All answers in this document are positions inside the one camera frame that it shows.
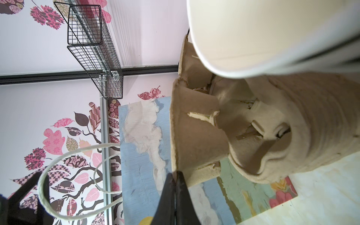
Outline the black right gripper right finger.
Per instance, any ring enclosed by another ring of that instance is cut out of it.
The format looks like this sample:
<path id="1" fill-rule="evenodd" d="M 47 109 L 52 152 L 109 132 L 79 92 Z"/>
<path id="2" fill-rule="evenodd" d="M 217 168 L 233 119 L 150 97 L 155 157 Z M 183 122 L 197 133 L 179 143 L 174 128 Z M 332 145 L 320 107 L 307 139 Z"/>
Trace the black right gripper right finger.
<path id="1" fill-rule="evenodd" d="M 200 225 L 182 172 L 176 172 L 176 224 Z"/>

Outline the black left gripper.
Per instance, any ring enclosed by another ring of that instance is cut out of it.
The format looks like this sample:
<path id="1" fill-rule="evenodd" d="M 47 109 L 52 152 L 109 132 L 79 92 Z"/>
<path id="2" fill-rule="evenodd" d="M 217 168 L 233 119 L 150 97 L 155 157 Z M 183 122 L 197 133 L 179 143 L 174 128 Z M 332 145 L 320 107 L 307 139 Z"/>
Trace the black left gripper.
<path id="1" fill-rule="evenodd" d="M 50 200 L 49 185 L 38 184 L 41 172 L 35 173 L 22 185 L 10 198 L 1 196 L 1 224 L 2 225 L 52 225 L 53 216 L 47 213 L 45 207 L 37 199 L 37 209 L 21 208 L 20 202 L 25 196 L 37 186 L 38 191 L 42 188 L 45 192 L 45 199 Z"/>

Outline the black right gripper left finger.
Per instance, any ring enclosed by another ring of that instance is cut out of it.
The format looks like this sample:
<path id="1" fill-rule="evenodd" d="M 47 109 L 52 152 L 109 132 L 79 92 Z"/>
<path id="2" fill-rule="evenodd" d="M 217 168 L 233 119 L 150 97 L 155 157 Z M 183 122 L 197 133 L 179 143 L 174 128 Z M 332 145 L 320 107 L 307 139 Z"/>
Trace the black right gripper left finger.
<path id="1" fill-rule="evenodd" d="M 151 225 L 175 224 L 175 181 L 172 173 L 168 173 L 164 183 L 160 201 Z"/>

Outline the single cardboard cup carrier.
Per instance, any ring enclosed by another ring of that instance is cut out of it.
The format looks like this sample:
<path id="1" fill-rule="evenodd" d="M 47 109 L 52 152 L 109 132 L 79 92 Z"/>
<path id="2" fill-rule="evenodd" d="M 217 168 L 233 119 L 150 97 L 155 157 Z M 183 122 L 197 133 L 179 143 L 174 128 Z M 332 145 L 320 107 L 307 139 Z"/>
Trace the single cardboard cup carrier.
<path id="1" fill-rule="evenodd" d="M 182 172 L 191 187 L 220 176 L 220 160 L 229 155 L 229 142 L 215 122 L 219 102 L 209 94 L 214 75 L 198 58 L 188 35 L 178 74 L 170 105 L 172 171 Z"/>

